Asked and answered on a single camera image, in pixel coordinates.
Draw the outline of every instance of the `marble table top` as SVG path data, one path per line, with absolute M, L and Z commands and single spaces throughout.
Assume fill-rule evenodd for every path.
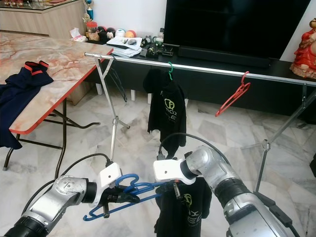
M 110 54 L 113 49 L 66 39 L 0 32 L 0 84 L 19 73 L 26 61 L 48 63 L 47 73 L 54 79 L 41 88 L 16 118 L 11 132 L 32 132 L 95 69 L 94 59 L 85 57 L 86 51 Z

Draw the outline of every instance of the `table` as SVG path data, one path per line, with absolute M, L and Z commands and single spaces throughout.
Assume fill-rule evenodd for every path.
M 85 57 L 85 51 L 110 54 L 113 49 L 108 46 L 66 39 L 0 33 L 0 84 L 5 84 L 5 80 L 10 75 L 18 73 L 25 61 L 38 62 L 42 60 L 49 64 L 47 73 L 54 79 L 54 82 L 41 88 L 40 92 L 13 122 L 10 131 L 17 134 L 19 141 L 62 150 L 55 178 L 58 177 L 59 167 L 66 149 L 67 125 L 87 128 L 99 124 L 91 123 L 87 126 L 80 126 L 66 116 L 66 97 L 95 69 L 94 60 Z M 62 113 L 55 110 L 61 102 L 63 102 Z M 47 116 L 51 115 L 51 112 L 60 116 L 63 121 L 46 119 Z M 63 125 L 62 147 L 20 139 L 20 135 L 31 133 L 42 121 Z M 8 152 L 4 170 L 7 170 L 12 152 L 13 149 Z

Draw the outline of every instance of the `shirt logo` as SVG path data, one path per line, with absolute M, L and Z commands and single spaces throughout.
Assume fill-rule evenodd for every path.
M 168 109 L 170 109 L 170 110 L 173 110 L 173 109 L 174 109 L 174 103 L 173 103 L 171 100 L 165 99 L 165 100 L 164 100 L 164 103 L 165 103 L 165 105 L 166 105 L 166 107 L 167 107 Z

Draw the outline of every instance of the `black cable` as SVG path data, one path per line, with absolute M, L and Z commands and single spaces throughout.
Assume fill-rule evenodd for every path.
M 290 225 L 289 228 L 293 232 L 295 237 L 300 237 L 300 235 L 297 233 L 297 231 L 296 231 L 296 229 L 294 228 L 293 225 Z
M 187 136 L 187 137 L 192 137 L 192 138 L 195 138 L 195 139 L 197 139 L 197 140 L 199 140 L 201 142 L 204 142 L 205 144 L 207 144 L 208 146 L 213 148 L 215 151 L 217 151 L 221 155 L 221 157 L 225 160 L 225 162 L 230 165 L 230 163 L 227 160 L 226 156 L 219 149 L 217 149 L 214 145 L 210 144 L 208 141 L 206 141 L 206 140 L 204 140 L 204 139 L 202 139 L 200 137 L 197 137 L 197 136 L 194 136 L 194 135 L 191 135 L 191 134 L 188 134 L 188 133 L 184 133 L 184 132 L 175 132 L 175 133 L 172 133 L 172 134 L 168 135 L 165 139 L 163 139 L 163 141 L 160 143 L 160 146 L 159 146 L 159 151 L 158 151 L 159 154 L 162 154 L 161 149 L 162 149 L 162 146 L 163 146 L 164 142 L 166 142 L 166 140 L 168 140 L 170 137 L 175 136 L 175 135 L 183 135 L 183 136 Z
M 106 167 L 108 167 L 110 164 L 112 164 L 113 162 L 109 159 L 109 157 L 106 155 L 106 154 L 103 154 L 103 153 L 95 153 L 95 154 L 91 154 L 91 155 L 88 155 L 88 156 L 85 156 L 79 160 L 77 160 L 76 162 L 74 162 L 73 164 L 71 164 L 62 174 L 61 176 L 65 175 L 72 167 L 74 167 L 76 164 L 78 164 L 79 162 L 83 161 L 84 159 L 87 159 L 87 158 L 90 158 L 90 157 L 94 157 L 94 156 L 103 156 L 105 157 L 105 159 L 107 160 L 107 163 L 106 163 Z M 24 212 L 26 212 L 26 210 L 28 209 L 29 205 L 31 204 L 31 202 L 33 201 L 33 199 L 44 189 L 46 188 L 48 185 L 52 184 L 55 182 L 56 179 L 53 179 L 51 181 L 49 181 L 48 183 L 44 184 L 43 186 L 41 186 L 32 196 L 31 198 L 29 199 L 29 201 L 26 203 L 23 211 L 22 211 L 22 214 Z

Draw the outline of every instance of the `marble floor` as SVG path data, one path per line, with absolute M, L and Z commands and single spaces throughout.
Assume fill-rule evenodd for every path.
M 159 133 L 147 133 L 150 105 L 146 94 L 136 92 L 136 101 L 125 103 L 112 89 L 111 95 L 120 119 L 131 125 L 130 129 L 118 127 L 115 158 L 123 173 L 137 173 L 141 181 L 154 181 L 152 164 L 159 147 Z M 272 135 L 287 117 L 229 108 L 215 118 L 219 105 L 189 101 L 187 106 L 187 132 L 202 137 L 217 146 L 229 159 L 233 168 L 250 190 L 254 189 L 260 163 L 260 143 Z M 105 95 L 98 96 L 91 90 L 76 106 L 68 104 L 68 117 L 79 124 L 101 122 L 81 130 L 68 127 L 67 149 L 61 172 L 71 163 L 88 154 L 110 154 L 112 117 Z M 53 145 L 62 143 L 62 127 L 43 122 L 34 132 L 23 136 Z M 316 126 L 295 121 L 273 143 L 268 153 L 267 165 L 260 192 L 274 199 L 277 205 L 292 218 L 300 236 L 316 236 L 316 178 L 309 162 L 316 153 Z M 188 138 L 176 157 L 202 145 Z M 0 165 L 3 165 L 8 149 L 0 148 Z M 30 196 L 44 183 L 51 180 L 60 151 L 23 144 L 13 152 L 8 171 L 0 171 L 0 236 L 19 219 Z M 102 157 L 93 157 L 79 163 L 70 175 L 94 179 L 105 167 Z M 82 204 L 68 208 L 58 223 L 52 237 L 154 237 L 154 224 L 159 209 L 150 200 L 100 218 L 84 222 L 82 217 L 90 208 Z M 213 197 L 210 214 L 202 221 L 202 237 L 224 237 L 228 224 L 219 201 Z

